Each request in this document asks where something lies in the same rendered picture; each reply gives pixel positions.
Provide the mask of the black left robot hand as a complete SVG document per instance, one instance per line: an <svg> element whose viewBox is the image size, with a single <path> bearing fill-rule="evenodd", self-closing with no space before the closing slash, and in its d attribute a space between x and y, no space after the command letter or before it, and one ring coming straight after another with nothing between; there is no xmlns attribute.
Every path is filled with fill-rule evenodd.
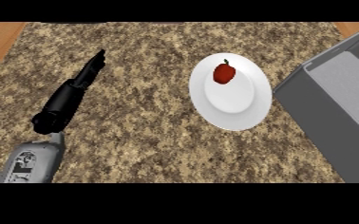
<svg viewBox="0 0 359 224"><path fill-rule="evenodd" d="M85 90L104 66L104 50L90 59L73 79L67 79L51 94L41 112L30 119L33 131L42 135L59 133L67 126Z"/></svg>

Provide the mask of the white round plate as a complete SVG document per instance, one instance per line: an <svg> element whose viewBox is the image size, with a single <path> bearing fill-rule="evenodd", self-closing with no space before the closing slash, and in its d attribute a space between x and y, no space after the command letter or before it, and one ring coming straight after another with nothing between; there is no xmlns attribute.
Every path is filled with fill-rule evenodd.
<svg viewBox="0 0 359 224"><path fill-rule="evenodd" d="M214 68L221 64L234 69L225 84L212 80ZM262 70L240 55L208 55L193 67L187 88L197 113L218 128L240 131L262 121L271 105L271 88Z"/></svg>

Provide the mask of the grey open box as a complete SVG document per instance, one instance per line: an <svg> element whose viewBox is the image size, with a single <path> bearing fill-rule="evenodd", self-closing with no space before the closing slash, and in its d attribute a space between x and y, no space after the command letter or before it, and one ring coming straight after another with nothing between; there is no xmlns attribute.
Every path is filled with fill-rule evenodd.
<svg viewBox="0 0 359 224"><path fill-rule="evenodd" d="M359 32L298 65L273 96L342 180L359 183Z"/></svg>

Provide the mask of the red fruit with stem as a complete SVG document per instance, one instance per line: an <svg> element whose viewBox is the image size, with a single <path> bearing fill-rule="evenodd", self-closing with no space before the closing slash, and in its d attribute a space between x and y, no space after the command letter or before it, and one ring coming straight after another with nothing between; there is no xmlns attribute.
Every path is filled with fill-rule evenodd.
<svg viewBox="0 0 359 224"><path fill-rule="evenodd" d="M212 80L218 84L225 84L234 77L234 68L228 65L228 61L224 61L212 71Z"/></svg>

